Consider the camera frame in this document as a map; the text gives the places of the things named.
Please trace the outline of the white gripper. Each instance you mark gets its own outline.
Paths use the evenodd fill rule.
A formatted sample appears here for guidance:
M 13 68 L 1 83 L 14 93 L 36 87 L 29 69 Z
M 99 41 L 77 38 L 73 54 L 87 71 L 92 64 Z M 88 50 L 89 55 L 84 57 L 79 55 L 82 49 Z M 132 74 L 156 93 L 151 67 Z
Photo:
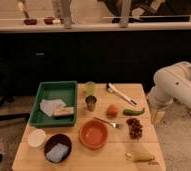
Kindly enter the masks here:
M 165 105 L 150 105 L 151 123 L 156 125 L 165 115 Z

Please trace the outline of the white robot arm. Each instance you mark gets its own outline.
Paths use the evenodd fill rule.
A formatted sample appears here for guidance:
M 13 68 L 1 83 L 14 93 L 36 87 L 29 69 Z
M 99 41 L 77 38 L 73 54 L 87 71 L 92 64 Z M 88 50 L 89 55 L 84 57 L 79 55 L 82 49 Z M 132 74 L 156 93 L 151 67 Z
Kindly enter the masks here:
M 147 95 L 151 123 L 157 124 L 174 99 L 185 104 L 191 114 L 191 63 L 182 61 L 157 70 L 154 86 Z

